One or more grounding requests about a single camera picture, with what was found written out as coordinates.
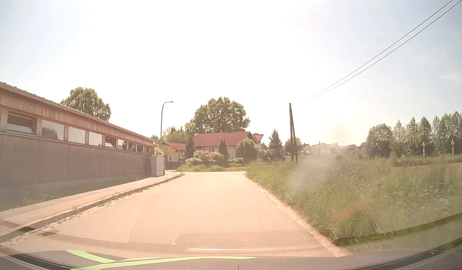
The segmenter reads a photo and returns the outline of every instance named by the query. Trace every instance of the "lamp post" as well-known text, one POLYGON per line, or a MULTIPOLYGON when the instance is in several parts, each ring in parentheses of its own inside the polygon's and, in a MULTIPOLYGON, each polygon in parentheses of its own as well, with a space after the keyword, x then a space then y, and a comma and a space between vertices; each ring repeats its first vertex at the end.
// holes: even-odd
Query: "lamp post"
POLYGON ((164 110, 164 104, 169 103, 169 102, 174 102, 174 101, 166 101, 166 102, 164 102, 163 107, 161 109, 161 136, 159 137, 159 148, 161 149, 161 151, 163 149, 163 146, 162 146, 162 144, 163 144, 163 110, 164 110))

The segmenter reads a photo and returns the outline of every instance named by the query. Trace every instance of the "sidewalk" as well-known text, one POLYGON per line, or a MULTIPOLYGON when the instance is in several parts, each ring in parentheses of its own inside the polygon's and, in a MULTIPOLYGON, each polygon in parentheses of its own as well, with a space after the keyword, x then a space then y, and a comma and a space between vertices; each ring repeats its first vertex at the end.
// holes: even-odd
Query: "sidewalk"
POLYGON ((79 209, 87 206, 86 209, 93 207, 93 204, 98 205, 100 200, 113 200, 119 197, 122 193, 133 193, 133 191, 141 190, 153 184, 165 181, 180 175, 179 173, 167 173, 160 177, 150 177, 139 181, 129 182, 117 186, 107 187, 100 190, 89 191, 72 196, 62 197, 54 200, 49 200, 33 205, 18 207, 15 209, 0 212, 0 236, 5 235, 10 231, 21 230, 22 233, 37 229, 42 226, 42 221, 55 215, 75 214, 81 212, 79 209))

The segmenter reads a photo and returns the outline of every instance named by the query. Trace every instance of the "utility pole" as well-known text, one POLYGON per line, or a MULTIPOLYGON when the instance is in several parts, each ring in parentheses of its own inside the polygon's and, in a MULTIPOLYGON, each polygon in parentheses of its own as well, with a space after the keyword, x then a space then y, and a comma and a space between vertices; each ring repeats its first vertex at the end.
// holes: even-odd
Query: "utility pole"
POLYGON ((293 124, 292 124, 292 112, 291 112, 291 103, 289 104, 289 133, 290 133, 290 136, 289 136, 289 143, 291 144, 291 161, 293 162, 294 161, 294 140, 293 140, 293 128, 292 128, 293 124))
POLYGON ((291 109, 291 125, 292 125, 293 150, 294 150, 294 154, 296 155, 296 163, 298 163, 298 146, 296 145, 296 131, 294 130, 294 118, 292 116, 292 109, 291 109))

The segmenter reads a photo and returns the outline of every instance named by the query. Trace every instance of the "triangular warning sign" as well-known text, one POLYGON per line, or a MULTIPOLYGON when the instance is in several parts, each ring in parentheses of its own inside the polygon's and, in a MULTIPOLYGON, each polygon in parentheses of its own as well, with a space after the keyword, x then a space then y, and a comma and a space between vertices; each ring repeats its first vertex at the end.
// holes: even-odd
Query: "triangular warning sign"
POLYGON ((256 139, 256 142, 259 144, 261 142, 261 139, 263 138, 264 134, 253 134, 253 136, 256 139))

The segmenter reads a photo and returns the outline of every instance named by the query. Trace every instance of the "paved road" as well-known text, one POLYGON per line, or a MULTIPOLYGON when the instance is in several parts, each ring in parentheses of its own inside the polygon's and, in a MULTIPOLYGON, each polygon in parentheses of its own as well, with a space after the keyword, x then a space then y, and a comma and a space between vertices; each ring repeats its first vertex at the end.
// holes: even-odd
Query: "paved road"
POLYGON ((243 172, 188 173, 46 230, 14 248, 334 256, 243 172))

